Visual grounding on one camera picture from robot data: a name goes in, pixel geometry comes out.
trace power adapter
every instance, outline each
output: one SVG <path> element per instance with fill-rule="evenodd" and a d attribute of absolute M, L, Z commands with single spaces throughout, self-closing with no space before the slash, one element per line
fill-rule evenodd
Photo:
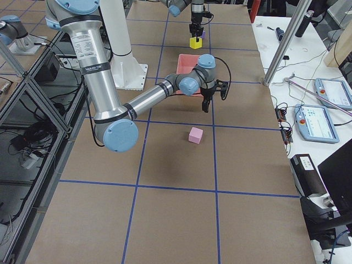
<path fill-rule="evenodd" d="M 31 153 L 29 154 L 29 157 L 25 160 L 25 162 L 21 164 L 21 166 L 25 169 L 30 169 L 38 160 L 39 157 L 36 156 L 34 153 Z"/>
<path fill-rule="evenodd" d="M 27 142 L 26 138 L 24 138 L 24 136 L 22 136 L 22 135 L 18 135 L 16 137 L 14 137 L 13 139 L 10 140 L 10 142 L 11 142 L 11 145 L 13 145 L 13 147 L 17 151 L 20 151 L 28 146 L 28 142 Z"/>

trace robotic arm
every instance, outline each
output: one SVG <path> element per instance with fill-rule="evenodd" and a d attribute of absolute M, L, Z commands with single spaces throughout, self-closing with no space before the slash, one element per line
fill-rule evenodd
<path fill-rule="evenodd" d="M 204 54 L 191 73 L 171 74 L 130 102 L 121 104 L 100 37 L 102 19 L 98 5 L 98 0 L 72 0 L 70 3 L 67 0 L 47 0 L 47 20 L 50 27 L 60 28 L 71 38 L 95 106 L 98 140 L 109 150 L 124 152 L 132 148 L 138 139 L 138 129 L 133 120 L 177 90 L 192 95 L 201 87 L 202 93 L 209 91 L 207 98 L 211 100 L 218 87 L 215 59 Z"/>
<path fill-rule="evenodd" d="M 34 42 L 21 20 L 15 15 L 3 16 L 0 18 L 0 41 L 9 45 L 14 40 L 17 47 L 22 51 L 34 47 Z"/>
<path fill-rule="evenodd" d="M 203 18 L 212 18 L 213 14 L 205 10 L 204 0 L 161 0 L 169 8 L 169 12 L 177 17 L 189 4 L 191 4 L 191 24 L 189 32 L 196 43 L 190 44 L 191 48 L 200 48 L 199 38 L 203 34 Z"/>

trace plug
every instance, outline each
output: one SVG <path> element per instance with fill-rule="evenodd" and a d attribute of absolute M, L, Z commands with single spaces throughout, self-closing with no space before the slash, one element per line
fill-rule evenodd
<path fill-rule="evenodd" d="M 25 169 L 30 169 L 31 167 L 33 167 L 34 163 L 36 163 L 38 160 L 39 160 L 39 157 L 34 153 L 31 153 L 29 154 L 29 157 L 26 159 L 26 161 L 21 164 L 21 166 Z"/>

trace black band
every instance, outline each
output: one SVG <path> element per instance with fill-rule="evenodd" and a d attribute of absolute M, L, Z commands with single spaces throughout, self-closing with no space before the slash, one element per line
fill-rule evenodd
<path fill-rule="evenodd" d="M 78 15 L 72 16 L 70 18 L 65 18 L 59 22 L 60 26 L 64 26 L 73 22 L 87 21 L 87 20 L 97 20 L 101 21 L 101 17 L 99 15 Z"/>
<path fill-rule="evenodd" d="M 176 92 L 175 87 L 172 85 L 172 83 L 168 79 L 165 79 L 164 81 L 167 81 L 171 85 L 173 92 Z"/>
<path fill-rule="evenodd" d="M 19 40 L 19 39 L 22 39 L 23 37 L 27 37 L 27 36 L 28 36 L 28 32 L 26 32 L 26 34 L 24 34 L 23 36 L 17 37 L 16 39 Z"/>
<path fill-rule="evenodd" d="M 118 54 L 116 54 L 116 53 L 113 53 L 115 56 L 119 56 L 119 57 L 124 57 L 124 56 L 127 56 L 127 55 L 129 55 L 129 54 L 131 54 L 132 53 L 132 49 L 131 49 L 131 51 L 129 52 L 129 53 L 127 53 L 127 54 L 125 54 L 125 55 L 118 55 Z"/>
<path fill-rule="evenodd" d="M 131 120 L 132 120 L 132 121 L 135 120 L 138 115 L 137 115 L 135 109 L 133 108 L 133 106 L 130 105 L 129 103 L 125 103 L 123 106 L 127 108 L 128 113 L 129 113 L 130 116 L 131 116 Z"/>
<path fill-rule="evenodd" d="M 170 96 L 169 89 L 167 89 L 167 87 L 166 87 L 165 84 L 163 84 L 163 83 L 161 82 L 161 83 L 159 83 L 159 84 L 157 84 L 157 85 L 159 85 L 159 86 L 164 90 L 164 93 L 165 93 L 166 97 L 169 97 L 169 96 Z"/>
<path fill-rule="evenodd" d="M 128 112 L 124 112 L 123 114 L 120 114 L 120 115 L 117 115 L 115 117 L 112 117 L 112 118 L 108 118 L 108 119 L 100 119 L 100 120 L 96 120 L 94 119 L 94 123 L 96 124 L 106 124 L 106 123 L 110 123 L 110 122 L 114 122 L 114 121 L 117 121 L 117 120 L 120 120 L 124 117 L 128 116 Z"/>
<path fill-rule="evenodd" d="M 102 72 L 103 70 L 110 70 L 110 64 L 108 62 L 94 64 L 88 67 L 83 67 L 82 74 L 86 75 L 91 73 L 98 73 L 98 72 Z"/>

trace metal pole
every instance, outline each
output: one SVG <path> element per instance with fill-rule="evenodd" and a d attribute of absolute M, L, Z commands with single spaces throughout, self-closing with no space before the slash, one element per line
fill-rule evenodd
<path fill-rule="evenodd" d="M 341 112 L 343 112 L 343 113 L 345 113 L 345 114 L 348 114 L 350 117 L 352 117 L 352 113 L 346 111 L 345 109 L 342 109 L 342 108 L 339 107 L 338 105 L 336 105 L 336 104 L 330 102 L 329 100 L 326 100 L 325 98 L 323 98 L 323 97 L 317 95 L 316 93 L 311 92 L 311 91 L 305 89 L 304 87 L 300 86 L 299 84 L 295 83 L 294 81 L 291 81 L 291 80 L 288 79 L 288 78 L 285 78 L 284 81 L 287 81 L 288 83 L 293 84 L 293 85 L 297 86 L 298 88 L 301 88 L 302 90 L 304 90 L 304 91 L 307 92 L 308 94 L 311 94 L 311 95 L 317 97 L 319 100 L 324 101 L 325 103 L 328 103 L 329 105 L 331 105 L 332 107 L 336 108 L 337 110 L 340 110 Z"/>
<path fill-rule="evenodd" d="M 13 56 L 12 52 L 8 47 L 0 41 L 0 55 L 11 65 L 11 67 L 17 72 L 18 75 L 23 75 L 25 69 L 18 62 L 18 60 Z"/>
<path fill-rule="evenodd" d="M 295 35 L 301 21 L 303 20 L 303 16 L 304 16 L 305 12 L 307 11 L 311 2 L 312 2 L 312 0 L 300 0 L 299 1 L 297 8 L 296 8 L 296 11 L 293 14 L 293 17 L 291 18 L 289 25 L 287 26 L 284 37 L 281 40 L 281 43 L 280 43 L 280 45 L 274 55 L 273 60 L 271 61 L 269 69 L 265 75 L 264 85 L 268 86 L 270 84 L 270 82 L 272 81 L 274 74 L 276 73 L 276 70 L 279 67 L 279 64 L 282 61 L 282 58 L 284 57 L 285 52 L 288 49 L 288 46 L 290 45 L 291 40 L 292 40 L 293 36 Z"/>

